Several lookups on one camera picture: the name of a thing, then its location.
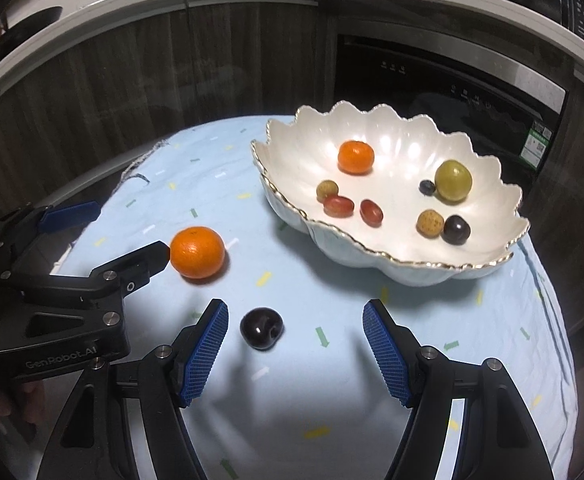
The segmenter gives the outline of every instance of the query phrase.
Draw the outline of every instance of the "white ceramic bowl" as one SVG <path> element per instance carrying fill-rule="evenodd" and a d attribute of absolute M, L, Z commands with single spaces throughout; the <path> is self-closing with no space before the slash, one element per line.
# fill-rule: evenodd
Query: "white ceramic bowl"
<path fill-rule="evenodd" d="M 346 140 L 363 140 L 376 154 L 370 174 L 342 173 L 339 147 Z M 493 272 L 508 261 L 508 248 L 529 229 L 517 215 L 520 187 L 500 179 L 500 161 L 478 156 L 467 134 L 441 133 L 427 116 L 399 117 L 387 105 L 361 112 L 347 102 L 327 114 L 301 107 L 291 124 L 267 123 L 267 142 L 252 141 L 254 162 L 272 209 L 291 227 L 309 234 L 335 262 L 348 267 L 377 267 L 392 280 L 426 286 L 449 278 L 473 279 Z M 472 173 L 470 195 L 447 205 L 419 191 L 423 179 L 434 180 L 438 166 L 449 158 Z M 332 218 L 316 199 L 322 180 L 334 180 L 339 194 L 355 202 L 349 218 Z M 383 224 L 369 227 L 359 213 L 361 200 L 383 210 Z M 462 246 L 442 238 L 427 239 L 415 228 L 425 209 L 444 218 L 459 214 L 472 234 Z"/>

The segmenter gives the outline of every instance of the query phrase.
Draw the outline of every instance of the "built-in oven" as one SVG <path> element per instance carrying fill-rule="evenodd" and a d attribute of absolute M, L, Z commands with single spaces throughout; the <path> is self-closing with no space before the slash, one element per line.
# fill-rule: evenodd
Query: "built-in oven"
<path fill-rule="evenodd" d="M 335 101 L 379 103 L 430 116 L 444 133 L 465 132 L 495 155 L 502 178 L 529 192 L 552 149 L 565 89 L 483 46 L 428 30 L 351 20 L 339 34 Z"/>

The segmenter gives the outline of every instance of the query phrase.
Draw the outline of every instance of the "speckled fruit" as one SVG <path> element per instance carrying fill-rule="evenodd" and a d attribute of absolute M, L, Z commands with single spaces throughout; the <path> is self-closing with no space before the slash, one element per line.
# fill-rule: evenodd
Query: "speckled fruit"
<path fill-rule="evenodd" d="M 371 200 L 361 202 L 361 218 L 370 227 L 379 227 L 383 222 L 383 210 Z"/>
<path fill-rule="evenodd" d="M 451 245 L 463 245 L 471 233 L 470 225 L 462 217 L 452 215 L 445 220 L 441 238 Z"/>
<path fill-rule="evenodd" d="M 450 202 L 460 202 L 472 190 L 472 174 L 458 160 L 446 160 L 437 169 L 434 182 L 438 194 Z"/>
<path fill-rule="evenodd" d="M 427 209 L 419 215 L 416 229 L 424 237 L 436 238 L 443 231 L 444 219 L 433 209 Z"/>
<path fill-rule="evenodd" d="M 331 195 L 323 202 L 323 211 L 333 218 L 346 218 L 354 212 L 354 202 L 345 196 Z"/>
<path fill-rule="evenodd" d="M 316 198 L 319 202 L 325 202 L 325 199 L 331 195 L 338 195 L 339 194 L 339 186 L 333 180 L 323 180 L 317 187 L 316 187 Z"/>

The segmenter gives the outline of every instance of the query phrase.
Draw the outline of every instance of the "scalloped bowl rim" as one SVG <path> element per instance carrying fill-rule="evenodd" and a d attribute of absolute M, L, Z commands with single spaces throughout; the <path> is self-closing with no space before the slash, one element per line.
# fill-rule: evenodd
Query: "scalloped bowl rim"
<path fill-rule="evenodd" d="M 396 110 L 394 110 L 394 108 L 392 108 L 390 105 L 387 104 L 379 104 L 376 105 L 374 108 L 372 108 L 370 111 L 363 111 L 363 110 L 358 110 L 358 108 L 356 106 L 354 106 L 352 103 L 348 102 L 348 101 L 339 101 L 338 103 L 334 104 L 334 106 L 331 107 L 329 112 L 319 112 L 318 110 L 316 110 L 315 108 L 308 106 L 308 105 L 303 105 L 301 107 L 298 108 L 298 110 L 296 111 L 296 113 L 294 114 L 294 119 L 292 120 L 292 122 L 290 123 L 284 123 L 285 126 L 293 126 L 294 124 L 297 124 L 298 122 L 298 118 L 299 118 L 299 114 L 305 110 L 305 109 L 309 109 L 312 110 L 315 113 L 318 113 L 319 115 L 322 116 L 328 116 L 331 113 L 334 112 L 334 110 L 342 105 L 348 105 L 351 106 L 353 108 L 355 108 L 359 113 L 364 114 L 364 115 L 368 115 L 373 113 L 375 110 L 377 110 L 378 108 L 388 108 L 392 111 L 392 113 L 396 116 L 396 118 L 400 121 L 406 121 L 406 122 L 411 122 L 411 121 L 415 121 L 419 118 L 425 118 L 427 120 L 429 120 L 435 127 L 435 129 L 437 130 L 437 132 L 440 135 L 446 135 L 443 132 L 441 132 L 438 129 L 438 126 L 436 124 L 436 122 L 428 115 L 426 114 L 420 114 L 420 115 L 416 115 L 412 118 L 406 119 L 401 117 L 400 115 L 398 115 L 398 113 L 396 112 Z M 278 121 L 277 119 L 269 119 L 267 120 L 267 125 L 265 127 L 265 134 L 266 134 L 266 140 L 265 143 L 260 142 L 259 140 L 252 140 L 251 142 L 251 152 L 252 152 L 252 157 L 254 160 L 254 163 L 256 165 L 256 167 L 259 168 L 259 173 L 261 174 L 261 178 L 262 180 L 265 182 L 265 184 L 272 190 L 272 192 L 274 193 L 274 195 L 277 197 L 277 199 L 282 202 L 282 204 L 289 209 L 290 211 L 294 212 L 295 214 L 299 215 L 304 222 L 306 223 L 310 223 L 313 225 L 316 225 L 320 228 L 324 228 L 324 229 L 329 229 L 331 231 L 333 231 L 335 234 L 337 234 L 338 236 L 341 236 L 342 238 L 347 239 L 348 241 L 350 241 L 354 246 L 356 246 L 358 249 L 364 251 L 365 253 L 371 255 L 371 256 L 376 256 L 376 257 L 381 257 L 383 259 L 388 260 L 389 262 L 391 262 L 392 264 L 396 265 L 396 266 L 401 266 L 401 267 L 415 267 L 415 268 L 427 268 L 427 269 L 444 269 L 444 270 L 455 270 L 458 272 L 462 272 L 464 270 L 469 270 L 469 269 L 475 269 L 475 270 L 480 270 L 480 269 L 485 269 L 486 267 L 496 267 L 500 264 L 503 264 L 505 262 L 507 262 L 508 260 L 511 259 L 511 257 L 513 256 L 513 253 L 511 253 L 508 249 L 514 245 L 515 243 L 517 243 L 521 238 L 523 238 L 529 231 L 530 229 L 530 222 L 527 218 L 521 217 L 521 219 L 525 220 L 525 227 L 523 228 L 523 230 L 521 231 L 521 233 L 519 235 L 517 235 L 515 238 L 511 239 L 510 241 L 508 241 L 505 246 L 503 247 L 503 251 L 504 254 L 495 259 L 495 260 L 490 260 L 489 262 L 485 262 L 485 263 L 479 263 L 479 264 L 472 264 L 472 263 L 465 263 L 465 264 L 460 264 L 460 265 L 454 265 L 454 264 L 448 264 L 445 262 L 424 262 L 424 261 L 412 261 L 412 260 L 401 260 L 399 258 L 396 258 L 394 256 L 392 256 L 390 253 L 387 253 L 386 251 L 376 251 L 373 249 L 370 249 L 368 247 L 366 247 L 362 242 L 360 242 L 359 240 L 356 240 L 351 234 L 345 232 L 344 230 L 342 230 L 341 228 L 337 227 L 334 224 L 330 224 L 328 222 L 325 222 L 323 220 L 318 220 L 318 219 L 314 219 L 314 218 L 309 218 L 309 216 L 307 215 L 307 213 L 295 206 L 294 204 L 292 204 L 277 188 L 277 186 L 267 177 L 267 168 L 263 165 L 263 163 L 261 162 L 259 155 L 256 151 L 256 146 L 258 144 L 267 146 L 270 144 L 271 142 L 271 134 L 270 134 L 270 125 L 273 121 L 277 121 L 277 122 L 281 122 Z M 493 155 L 478 155 L 476 152 L 473 151 L 473 145 L 472 145 L 472 139 L 469 139 L 469 136 L 464 133 L 464 132 L 453 132 L 453 134 L 463 134 L 466 137 L 468 137 L 468 140 L 470 141 L 470 147 L 472 147 L 472 153 L 474 155 L 476 155 L 478 158 L 494 158 L 496 160 L 496 162 L 498 163 L 498 174 L 499 174 L 499 181 L 501 182 L 501 184 L 503 184 L 503 186 L 515 186 L 515 187 L 520 187 L 517 186 L 516 184 L 505 184 L 500 175 L 501 175 L 501 171 L 502 171 L 502 166 L 500 163 L 500 160 L 498 159 L 498 157 L 495 157 Z M 518 203 L 516 204 L 516 206 L 514 207 L 512 213 L 514 215 L 516 215 L 518 213 L 518 208 L 521 205 L 521 201 L 523 199 L 523 194 L 521 193 L 520 199 L 518 200 Z"/>

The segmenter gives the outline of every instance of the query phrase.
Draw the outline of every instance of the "countertop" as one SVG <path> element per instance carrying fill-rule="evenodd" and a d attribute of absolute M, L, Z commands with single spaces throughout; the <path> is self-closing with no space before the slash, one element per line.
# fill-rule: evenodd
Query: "countertop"
<path fill-rule="evenodd" d="M 67 48 L 124 23 L 185 9 L 186 6 L 269 1 L 317 4 L 317 0 L 99 0 L 53 23 L 6 56 L 0 62 L 0 90 L 10 88 L 26 74 Z M 584 41 L 549 18 L 507 0 L 427 1 L 470 9 L 543 38 L 574 59 L 574 76 L 584 82 Z"/>

